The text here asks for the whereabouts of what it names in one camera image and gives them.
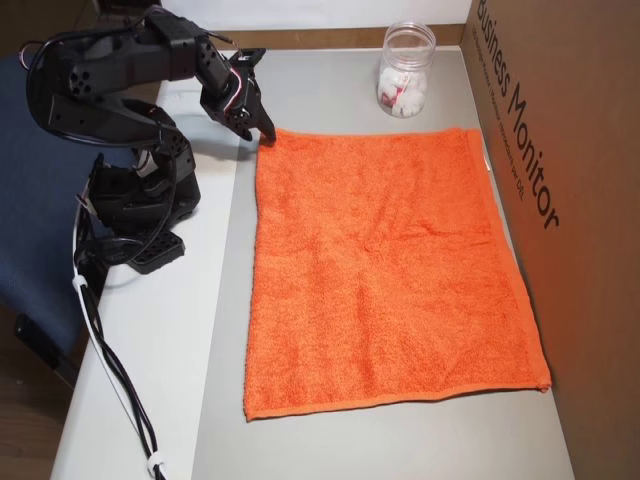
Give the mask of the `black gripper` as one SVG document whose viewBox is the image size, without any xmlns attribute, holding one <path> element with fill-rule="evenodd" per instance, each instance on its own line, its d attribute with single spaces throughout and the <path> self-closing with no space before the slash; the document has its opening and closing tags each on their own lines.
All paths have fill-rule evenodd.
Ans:
<svg viewBox="0 0 640 480">
<path fill-rule="evenodd" d="M 255 78 L 255 64 L 249 59 L 221 59 L 199 62 L 202 84 L 200 104 L 209 117 L 245 141 L 253 139 L 253 126 L 268 144 L 276 142 L 276 129 L 263 104 Z"/>
</svg>

